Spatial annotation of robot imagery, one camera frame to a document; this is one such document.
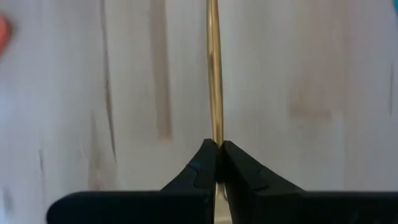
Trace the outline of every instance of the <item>wooden surface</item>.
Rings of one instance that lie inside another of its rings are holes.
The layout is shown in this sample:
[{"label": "wooden surface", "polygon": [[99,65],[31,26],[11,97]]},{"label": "wooden surface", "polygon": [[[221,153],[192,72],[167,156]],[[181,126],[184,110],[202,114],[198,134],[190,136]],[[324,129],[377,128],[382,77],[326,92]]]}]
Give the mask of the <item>wooden surface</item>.
[{"label": "wooden surface", "polygon": [[[0,0],[0,223],[159,189],[210,137],[205,1]],[[220,0],[225,135],[305,189],[398,190],[397,16]]]}]

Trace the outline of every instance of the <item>white wooden backdrop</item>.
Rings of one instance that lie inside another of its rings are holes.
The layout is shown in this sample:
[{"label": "white wooden backdrop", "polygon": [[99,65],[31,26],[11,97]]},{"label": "white wooden backdrop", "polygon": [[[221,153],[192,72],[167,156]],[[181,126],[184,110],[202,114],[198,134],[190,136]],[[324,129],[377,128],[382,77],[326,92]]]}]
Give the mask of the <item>white wooden backdrop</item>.
[{"label": "white wooden backdrop", "polygon": [[[205,1],[0,0],[0,223],[159,189],[210,137]],[[305,189],[398,190],[390,0],[220,0],[225,135]]]}]

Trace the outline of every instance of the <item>metal rod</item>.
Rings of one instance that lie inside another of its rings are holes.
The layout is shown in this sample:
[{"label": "metal rod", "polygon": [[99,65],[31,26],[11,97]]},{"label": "metal rod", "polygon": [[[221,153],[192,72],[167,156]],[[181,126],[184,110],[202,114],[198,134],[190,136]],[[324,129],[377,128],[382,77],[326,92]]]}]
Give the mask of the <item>metal rod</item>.
[{"label": "metal rod", "polygon": [[214,142],[217,143],[218,147],[221,147],[224,142],[224,117],[218,0],[207,0],[207,60],[211,130]]}]

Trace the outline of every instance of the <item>brass rod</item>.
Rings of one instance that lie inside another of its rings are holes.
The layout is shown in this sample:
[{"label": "brass rod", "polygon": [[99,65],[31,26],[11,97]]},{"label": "brass rod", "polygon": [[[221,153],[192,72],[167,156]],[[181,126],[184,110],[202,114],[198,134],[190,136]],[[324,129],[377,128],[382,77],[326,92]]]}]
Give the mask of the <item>brass rod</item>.
[{"label": "brass rod", "polygon": [[207,0],[207,60],[210,92],[211,130],[213,140],[224,142],[223,79],[221,73],[220,21],[218,0]]}]

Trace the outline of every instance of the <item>orange object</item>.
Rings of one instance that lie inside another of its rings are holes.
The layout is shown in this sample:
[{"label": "orange object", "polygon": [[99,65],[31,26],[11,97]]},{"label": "orange object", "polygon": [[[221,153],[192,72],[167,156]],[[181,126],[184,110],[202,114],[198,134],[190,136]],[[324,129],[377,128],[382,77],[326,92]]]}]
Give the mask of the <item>orange object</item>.
[{"label": "orange object", "polygon": [[10,36],[10,27],[8,21],[0,16],[0,55],[8,43]]}]

